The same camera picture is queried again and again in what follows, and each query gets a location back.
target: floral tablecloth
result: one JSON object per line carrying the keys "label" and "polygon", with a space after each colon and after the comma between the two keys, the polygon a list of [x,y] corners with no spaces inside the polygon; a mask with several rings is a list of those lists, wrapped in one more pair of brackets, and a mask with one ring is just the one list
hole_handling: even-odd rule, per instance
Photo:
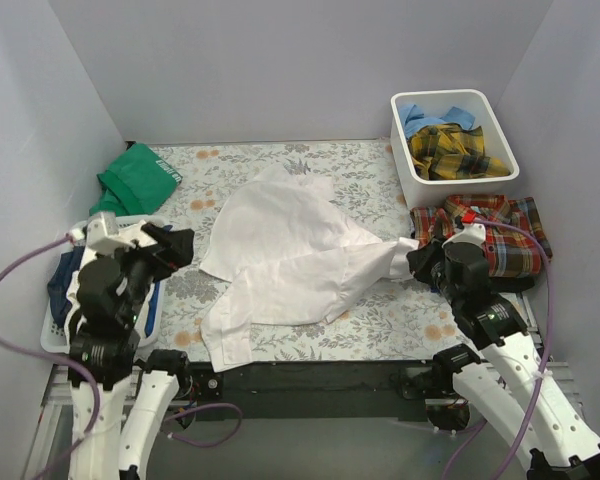
{"label": "floral tablecloth", "polygon": [[[157,212],[176,228],[195,231],[195,258],[166,285],[160,337],[154,348],[186,350],[208,361],[200,335],[206,311],[228,283],[198,270],[225,200],[265,167],[311,171],[334,180],[334,203],[383,240],[409,236],[410,220],[388,141],[268,143],[153,147],[183,180]],[[415,280],[381,280],[331,324],[254,325],[255,361],[430,359],[467,339],[444,299]]]}

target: white tray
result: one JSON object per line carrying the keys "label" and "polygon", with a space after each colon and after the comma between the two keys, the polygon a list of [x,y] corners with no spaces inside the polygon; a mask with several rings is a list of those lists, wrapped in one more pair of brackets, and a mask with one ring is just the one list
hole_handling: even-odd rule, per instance
{"label": "white tray", "polygon": [[[128,217],[117,217],[118,226],[128,227],[134,223],[138,223],[140,220],[146,220],[159,227],[169,225],[169,220],[158,215],[131,215]],[[78,222],[74,228],[83,228],[87,222]],[[62,253],[70,252],[72,247],[67,245]],[[158,301],[156,302],[156,316],[153,323],[153,330],[151,335],[145,337],[144,331],[138,332],[140,334],[140,343],[138,347],[146,347],[158,339],[160,333],[160,319],[162,318],[162,304],[164,302],[164,290],[165,281],[160,282],[160,289],[158,291]],[[42,325],[42,333],[40,334],[40,345],[49,353],[69,353],[69,345],[67,345],[67,339],[64,335],[64,329],[58,328],[53,322],[51,316],[51,305],[47,302],[47,311],[44,316],[44,323]]]}

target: green cloth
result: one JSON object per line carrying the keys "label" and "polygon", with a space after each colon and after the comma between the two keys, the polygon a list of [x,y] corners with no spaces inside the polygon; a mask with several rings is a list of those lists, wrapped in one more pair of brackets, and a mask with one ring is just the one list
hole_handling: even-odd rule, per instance
{"label": "green cloth", "polygon": [[136,143],[98,175],[104,193],[89,214],[146,215],[158,210],[182,176],[149,147]]}

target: gray wall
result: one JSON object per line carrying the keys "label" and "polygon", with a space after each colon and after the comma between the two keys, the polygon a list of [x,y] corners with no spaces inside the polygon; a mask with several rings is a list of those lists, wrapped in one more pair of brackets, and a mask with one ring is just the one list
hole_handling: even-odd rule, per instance
{"label": "gray wall", "polygon": [[[84,219],[123,142],[46,0],[0,0],[0,270]],[[0,333],[40,348],[57,253],[0,288]],[[0,478],[19,478],[50,364],[0,349]]]}
{"label": "gray wall", "polygon": [[553,3],[497,113],[555,252],[555,352],[600,433],[600,1]]}
{"label": "gray wall", "polygon": [[50,0],[126,139],[373,138],[389,99],[497,103],[551,0]]}

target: laundry basket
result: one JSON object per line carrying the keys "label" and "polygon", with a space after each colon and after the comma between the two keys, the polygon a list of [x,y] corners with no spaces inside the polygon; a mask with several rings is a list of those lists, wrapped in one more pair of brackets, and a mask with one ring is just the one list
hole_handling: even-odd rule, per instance
{"label": "laundry basket", "polygon": [[[488,156],[498,157],[509,168],[506,177],[475,178],[467,180],[424,180],[411,160],[404,128],[398,116],[398,108],[415,103],[426,116],[441,117],[451,107],[467,110],[475,116],[474,127],[481,126],[485,151]],[[449,195],[467,193],[503,193],[503,189],[515,180],[520,169],[509,142],[504,136],[487,97],[478,90],[439,90],[431,92],[398,93],[391,99],[393,124],[391,148],[400,177],[400,184],[409,208],[439,206]]]}
{"label": "laundry basket", "polygon": [[[151,222],[159,227],[169,225],[169,221],[158,215],[132,215],[128,217],[116,217],[119,227],[128,227],[134,223],[138,223],[140,220]],[[76,223],[74,228],[83,228],[87,225],[86,221]],[[71,246],[66,246],[62,253],[71,251]],[[164,302],[164,282],[161,282],[158,290],[158,298],[156,302],[156,313],[153,324],[153,330],[148,337],[140,335],[139,347],[145,347],[155,342],[158,339],[160,333],[160,319],[162,317],[162,304]],[[47,352],[50,353],[69,353],[69,346],[67,345],[67,339],[64,335],[64,329],[59,328],[53,321],[51,316],[51,305],[47,302],[47,311],[44,316],[44,323],[42,324],[42,333],[40,334],[40,345]]]}

